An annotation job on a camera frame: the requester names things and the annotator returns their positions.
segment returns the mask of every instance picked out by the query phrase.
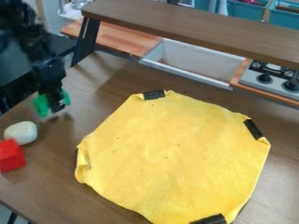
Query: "wooden table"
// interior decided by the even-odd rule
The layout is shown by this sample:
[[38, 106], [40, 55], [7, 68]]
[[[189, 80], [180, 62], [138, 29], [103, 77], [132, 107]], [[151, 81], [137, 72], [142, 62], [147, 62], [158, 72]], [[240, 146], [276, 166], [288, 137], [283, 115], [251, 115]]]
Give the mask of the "wooden table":
[[[82, 20], [77, 20], [61, 29], [61, 33], [78, 38]], [[162, 38], [141, 31], [134, 31], [115, 24], [101, 23], [96, 45], [131, 54], [140, 59], [145, 53], [162, 41]]]
[[0, 200], [37, 223], [145, 224], [74, 178], [76, 145], [132, 94], [172, 89], [251, 116], [272, 144], [253, 197], [236, 224], [294, 224], [299, 219], [298, 111], [235, 94], [105, 53], [94, 53], [68, 70], [64, 83], [72, 106], [39, 122], [24, 101], [0, 118], [0, 133], [34, 121], [38, 140], [24, 146], [27, 166], [0, 176]]
[[149, 0], [98, 0], [86, 18], [299, 69], [299, 31]]

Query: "white object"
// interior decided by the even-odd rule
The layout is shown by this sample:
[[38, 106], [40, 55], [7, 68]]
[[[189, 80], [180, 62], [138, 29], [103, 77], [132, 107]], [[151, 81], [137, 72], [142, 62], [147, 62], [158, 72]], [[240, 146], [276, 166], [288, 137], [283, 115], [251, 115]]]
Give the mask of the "white object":
[[210, 0], [209, 11], [211, 13], [215, 13], [216, 12], [216, 3], [217, 3], [217, 0]]
[[218, 14], [228, 16], [227, 12], [227, 0], [220, 0]]
[[165, 38], [140, 63], [168, 73], [232, 90], [229, 81], [244, 58]]
[[74, 22], [78, 19], [82, 19], [83, 16], [81, 14], [81, 10], [75, 10], [72, 8], [72, 3], [67, 3], [64, 6], [65, 13], [61, 14], [60, 10], [58, 11], [58, 15], [64, 18], [67, 22]]
[[38, 127], [33, 122], [19, 122], [4, 131], [4, 139], [14, 139], [19, 145], [29, 144], [38, 137]]

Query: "yellow cloth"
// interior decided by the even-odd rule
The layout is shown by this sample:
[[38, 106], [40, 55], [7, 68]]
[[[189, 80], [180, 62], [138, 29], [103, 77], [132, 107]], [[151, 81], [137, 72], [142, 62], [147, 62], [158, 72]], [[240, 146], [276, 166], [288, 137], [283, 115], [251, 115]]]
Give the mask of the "yellow cloth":
[[250, 198], [270, 144], [247, 116], [173, 91], [131, 95], [78, 146], [76, 179], [155, 224], [215, 214], [227, 223]]

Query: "burner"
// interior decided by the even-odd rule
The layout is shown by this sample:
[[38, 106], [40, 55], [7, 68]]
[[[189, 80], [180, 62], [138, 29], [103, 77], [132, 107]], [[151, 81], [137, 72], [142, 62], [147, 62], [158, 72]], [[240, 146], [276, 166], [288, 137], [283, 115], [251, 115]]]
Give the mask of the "burner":
[[249, 69], [261, 74], [267, 73], [284, 80], [290, 80], [294, 73], [294, 70], [286, 68], [285, 66], [277, 66], [258, 60], [254, 60]]
[[261, 66], [265, 69], [268, 69], [268, 70], [271, 70], [271, 71], [274, 71], [274, 72], [278, 72], [278, 73], [281, 73], [283, 70], [285, 70], [284, 67], [282, 67], [282, 66], [268, 64], [268, 63], [265, 63], [265, 62], [261, 62]]
[[262, 84], [271, 84], [273, 82], [269, 73], [263, 73], [256, 77], [256, 80]]

